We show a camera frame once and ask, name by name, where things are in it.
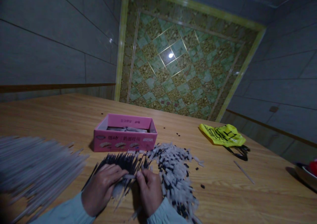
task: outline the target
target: bundle of sticks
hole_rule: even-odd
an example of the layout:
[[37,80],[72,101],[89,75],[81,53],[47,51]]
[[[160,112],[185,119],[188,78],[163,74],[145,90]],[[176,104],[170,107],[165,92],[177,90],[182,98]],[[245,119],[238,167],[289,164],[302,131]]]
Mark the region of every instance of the bundle of sticks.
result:
[[41,206],[29,222],[38,218],[82,172],[89,155],[79,156],[82,150],[73,152],[71,146],[40,137],[0,137],[0,191],[12,195],[10,204],[28,199],[12,223]]

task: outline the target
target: loose stick on table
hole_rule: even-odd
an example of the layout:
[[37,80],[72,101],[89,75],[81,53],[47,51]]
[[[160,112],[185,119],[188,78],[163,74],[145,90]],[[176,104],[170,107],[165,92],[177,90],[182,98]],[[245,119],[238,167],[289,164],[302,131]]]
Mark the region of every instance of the loose stick on table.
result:
[[253,183],[255,184],[255,182],[251,179],[251,177],[243,170],[243,168],[241,168],[241,166],[236,162],[236,161],[233,161],[238,167],[239,169],[244,173],[244,175]]

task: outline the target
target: sleeve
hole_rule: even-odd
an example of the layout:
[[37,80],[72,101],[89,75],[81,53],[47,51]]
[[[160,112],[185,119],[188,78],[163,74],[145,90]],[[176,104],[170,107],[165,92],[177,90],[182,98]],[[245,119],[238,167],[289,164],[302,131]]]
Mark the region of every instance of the sleeve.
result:
[[91,224],[95,217],[89,216],[82,204],[82,193],[43,214],[31,224]]
[[170,205],[165,197],[159,208],[148,219],[148,224],[159,223],[178,223],[187,224],[186,219],[180,216],[177,211]]

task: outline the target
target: left hand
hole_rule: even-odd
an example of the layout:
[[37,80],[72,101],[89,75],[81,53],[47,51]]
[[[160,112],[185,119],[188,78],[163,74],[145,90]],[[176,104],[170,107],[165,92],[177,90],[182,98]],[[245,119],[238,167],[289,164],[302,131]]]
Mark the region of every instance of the left hand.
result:
[[95,217],[108,204],[115,184],[128,174],[118,165],[104,165],[82,192],[82,204],[91,217]]

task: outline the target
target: green patterned tile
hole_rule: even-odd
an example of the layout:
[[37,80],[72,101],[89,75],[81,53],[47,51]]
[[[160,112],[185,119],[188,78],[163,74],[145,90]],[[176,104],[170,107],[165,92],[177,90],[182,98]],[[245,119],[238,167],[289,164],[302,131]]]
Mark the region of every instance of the green patterned tile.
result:
[[137,105],[140,107],[146,107],[147,103],[145,102],[144,98],[139,97],[138,99],[134,100],[134,105]]
[[161,29],[162,29],[163,32],[166,31],[167,29],[169,29],[173,25],[172,22],[165,21],[163,19],[159,19],[158,23],[160,24]]
[[181,95],[179,94],[177,89],[173,89],[171,92],[168,92],[167,96],[172,102],[177,101],[181,98]]
[[143,98],[145,99],[147,104],[150,104],[156,100],[154,94],[151,91],[144,94]]
[[162,86],[165,90],[166,93],[172,91],[173,89],[175,89],[175,85],[173,83],[173,80],[171,78],[169,78],[168,80],[164,81],[162,83]]
[[158,72],[155,73],[160,83],[163,83],[164,81],[168,80],[170,78],[169,73],[167,69],[164,67]]
[[146,33],[145,28],[139,28],[136,42],[140,48],[143,48],[151,42],[151,39]]
[[216,78],[213,79],[217,89],[220,89],[224,85],[225,80],[226,80],[225,74],[218,75]]
[[183,101],[186,105],[189,105],[189,104],[195,102],[196,100],[195,100],[195,97],[192,93],[188,93],[188,94],[183,96]]
[[198,73],[198,74],[205,71],[205,70],[208,70],[208,66],[207,66],[204,58],[196,61],[193,65],[195,67],[196,73]]
[[160,84],[158,78],[155,76],[155,74],[152,74],[151,77],[145,80],[145,82],[148,84],[150,89],[154,89],[156,86]]
[[199,73],[198,78],[200,79],[202,84],[211,81],[212,76],[211,76],[210,70],[205,70],[204,72]]
[[163,97],[165,94],[165,90],[162,85],[158,85],[154,89],[152,89],[152,93],[155,97]]
[[153,58],[158,55],[158,52],[153,43],[149,43],[142,48],[142,52],[145,58],[150,62]]
[[172,62],[173,60],[175,60],[175,56],[171,50],[171,48],[167,48],[165,51],[161,52],[159,54],[159,56],[161,57],[164,65],[169,64],[170,62]]
[[181,35],[181,37],[187,36],[188,33],[190,33],[190,31],[192,31],[192,29],[190,27],[185,27],[185,26],[181,26],[177,24],[177,29],[179,31],[179,34]]
[[129,97],[132,101],[134,101],[134,100],[138,99],[139,97],[141,97],[141,94],[138,92],[136,87],[133,87],[130,89]]
[[169,47],[169,44],[165,38],[164,34],[161,34],[160,36],[158,36],[157,38],[155,38],[153,40],[153,44],[156,47],[158,53],[161,53],[162,51],[164,51],[167,47]]
[[141,96],[143,96],[144,94],[146,94],[147,92],[150,91],[149,86],[147,85],[147,83],[145,82],[145,80],[143,80],[141,83],[139,83],[136,88],[138,89],[139,93],[141,94]]
[[135,70],[132,74],[132,83],[137,85],[144,80],[139,70]]
[[192,64],[192,60],[189,57],[189,55],[187,53],[183,54],[182,56],[178,57],[177,59],[178,62],[178,66],[179,68],[185,69],[187,66],[189,66],[190,64]]
[[159,56],[154,57],[152,60],[149,61],[149,63],[155,73],[159,72],[165,67]]
[[203,108],[203,107],[206,107],[207,105],[209,105],[209,100],[205,96],[205,97],[198,99],[197,104],[198,104],[199,108]]
[[163,97],[159,98],[158,102],[160,103],[162,108],[164,108],[165,106],[168,106],[172,103],[166,94]]
[[147,62],[145,56],[143,55],[143,52],[139,50],[138,52],[135,53],[134,55],[134,64],[140,68]]
[[170,103],[169,105],[164,107],[165,112],[174,113],[176,112],[174,104]]
[[188,83],[191,90],[195,90],[195,89],[201,87],[201,81],[198,78],[198,76],[193,77],[192,79],[187,81],[187,83]]
[[220,61],[224,72],[228,72],[231,69],[233,61],[234,61],[233,55],[230,55],[228,58],[224,58]]
[[167,39],[170,45],[174,44],[179,39],[181,39],[181,35],[179,34],[175,24],[173,24],[169,29],[167,29],[166,32],[164,32],[164,34],[165,38]]
[[198,104],[196,102],[187,105],[188,111],[190,114],[193,114],[195,112],[198,112],[199,108],[198,108]]
[[223,74],[223,69],[220,63],[213,64],[209,70],[213,78]]
[[208,92],[206,94],[206,97],[210,103],[215,103],[215,101],[217,100],[217,97],[218,97],[218,92],[217,91]]
[[150,109],[155,109],[155,110],[161,110],[162,108],[157,100],[154,101],[153,103],[150,103],[148,106]]
[[206,40],[209,37],[211,37],[211,35],[208,34],[208,33],[204,33],[204,32],[197,31],[197,30],[195,32],[196,32],[196,35],[197,35],[197,38],[198,38],[199,42],[203,42],[204,40]]
[[200,111],[205,117],[208,117],[211,113],[211,109],[212,109],[211,106],[208,105],[208,106],[202,108]]
[[153,70],[148,62],[141,66],[139,71],[144,79],[147,79],[153,75]]
[[177,90],[179,91],[182,97],[191,91],[187,83],[183,83],[180,86],[178,86]]
[[176,100],[173,102],[174,103],[174,107],[176,111],[181,110],[182,108],[186,107],[184,101],[182,98],[180,98],[179,100]]
[[172,77],[172,80],[176,87],[186,82],[186,78],[184,77],[183,73],[177,73]]
[[183,115],[183,116],[189,116],[190,115],[187,107],[182,108],[181,110],[177,111],[177,113],[179,115]]
[[178,63],[176,60],[169,63],[166,66],[166,69],[168,70],[170,76],[174,76],[175,74],[181,71],[181,69],[178,67]]
[[197,45],[192,50],[188,51],[189,56],[191,57],[193,63],[199,61],[204,58],[204,54],[202,53],[200,45]]
[[147,14],[140,14],[140,20],[144,25],[147,25],[149,22],[151,22],[154,19],[154,17],[147,15]]
[[211,65],[214,63],[214,58],[216,57],[216,55],[217,55],[217,50],[214,50],[205,57],[208,67],[211,67]]
[[152,40],[162,33],[162,29],[157,18],[146,25],[146,32]]
[[203,97],[205,97],[205,91],[202,89],[202,87],[199,87],[192,91],[192,94],[195,97],[195,100],[199,100]]
[[193,65],[187,66],[185,69],[182,70],[182,73],[184,74],[187,81],[196,76],[196,70]]
[[201,113],[200,110],[198,110],[197,112],[191,114],[191,117],[199,118],[199,119],[206,119],[206,117]]
[[187,51],[190,51],[199,45],[199,41],[194,30],[191,30],[186,36],[184,36],[183,41]]
[[183,43],[183,40],[180,39],[177,42],[175,42],[172,46],[172,51],[175,55],[176,58],[180,57],[181,55],[183,55],[184,53],[186,53],[186,48],[185,45]]

